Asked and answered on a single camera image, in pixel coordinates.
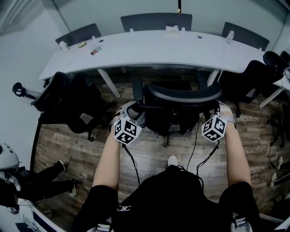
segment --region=plastic bottle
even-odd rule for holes
[[[227,35],[227,39],[226,39],[227,43],[230,44],[232,42],[232,39],[234,38],[234,35],[235,35],[235,32],[233,30],[230,30],[230,32]]]

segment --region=desk leg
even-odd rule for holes
[[[282,88],[277,89],[275,92],[271,94],[266,100],[264,100],[259,107],[263,108],[265,105],[267,105],[270,101],[272,101],[275,97],[277,97],[282,92]]]
[[[217,77],[219,69],[215,69],[208,78],[208,86],[213,84],[214,79]]]
[[[113,84],[112,80],[110,79],[108,73],[104,69],[98,69],[101,77],[104,79],[104,81],[107,83],[109,89],[113,92],[116,98],[120,98],[121,95],[119,94],[117,88]]]

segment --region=white desk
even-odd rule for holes
[[[102,50],[92,56],[90,52],[100,45]],[[97,69],[114,95],[120,97],[104,68],[144,64],[207,67],[213,69],[208,79],[208,85],[211,85],[222,68],[242,73],[251,60],[263,62],[263,54],[243,43],[232,41],[228,44],[225,38],[205,33],[181,31],[179,34],[167,34],[164,30],[128,32],[90,40],[83,48],[71,46],[67,53],[61,49],[56,51],[39,79],[50,78],[57,71],[73,73]],[[290,90],[290,84],[285,83],[284,88]]]

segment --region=wooden floor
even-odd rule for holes
[[[192,71],[164,71],[154,70],[154,72],[143,72],[144,81],[172,79],[190,79],[192,86],[194,74]],[[111,108],[104,119],[111,119],[116,109],[132,99],[132,78],[135,73],[111,75],[113,82],[121,93],[118,105]],[[102,97],[110,102],[114,100],[107,86],[101,78],[95,76],[96,84],[102,92]],[[280,156],[284,160],[290,160],[290,143],[286,143],[280,149],[278,141],[270,150],[272,139],[272,127],[266,124],[272,113],[281,112],[282,102],[272,101],[263,109],[259,109],[258,104],[263,100],[259,96],[251,104],[241,103],[242,115],[237,119],[237,129],[246,152],[246,156],[251,168],[252,187],[256,202],[260,212],[268,213],[273,205],[273,200],[280,198],[282,194],[289,191],[289,183],[282,184],[275,188],[270,188],[269,183],[274,170],[269,164],[269,155],[276,164]],[[228,105],[235,111],[232,103]],[[137,164],[142,182],[146,178],[156,175],[165,170],[167,158],[175,155],[179,165],[186,166],[194,147],[196,127],[192,132],[185,135],[172,134],[170,146],[164,148],[162,144],[165,138],[156,133],[143,129],[138,139],[127,146],[133,154]],[[61,178],[74,178],[89,190],[92,185],[95,169],[98,165],[102,149],[108,136],[106,124],[99,125],[93,132],[94,142],[87,140],[87,133],[74,134],[66,125],[42,125],[36,149],[34,171],[39,172],[57,162],[59,159],[69,161],[68,170],[61,174]],[[213,149],[213,144],[205,140],[200,131],[198,132],[197,146],[189,164],[188,170],[196,172],[196,166],[206,159]],[[226,170],[226,147],[224,139],[221,141],[219,149],[209,159],[209,161],[199,169],[199,175],[204,181],[204,193],[212,201],[218,202],[222,192],[227,188]],[[128,195],[134,192],[138,182],[130,157],[121,149],[121,179],[119,184],[119,201],[123,201]],[[75,215],[84,203],[87,194],[84,189],[77,186],[77,196],[71,198],[64,193],[60,196],[47,199],[38,205],[53,222],[68,230]]]

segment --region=sneaker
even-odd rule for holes
[[[62,164],[62,166],[63,166],[63,171],[66,172],[66,171],[67,171],[67,167],[66,167],[64,161],[61,159],[61,160],[59,160],[59,162],[60,162],[60,163]]]
[[[69,179],[69,181],[72,181],[73,182],[73,188],[72,188],[72,190],[69,191],[69,196],[73,198],[77,194],[77,191],[76,191],[77,181],[76,180],[73,180],[73,179]]]
[[[283,157],[281,156],[279,159],[278,159],[278,166],[277,166],[277,169],[281,169],[281,164],[283,163]]]
[[[274,172],[274,174],[272,175],[272,181],[270,183],[270,187],[274,187],[274,182],[276,181],[277,179],[277,173]]]
[[[178,165],[178,161],[177,161],[177,158],[175,155],[171,155],[169,158],[168,158],[168,167],[170,165],[174,165],[174,166],[177,166]]]

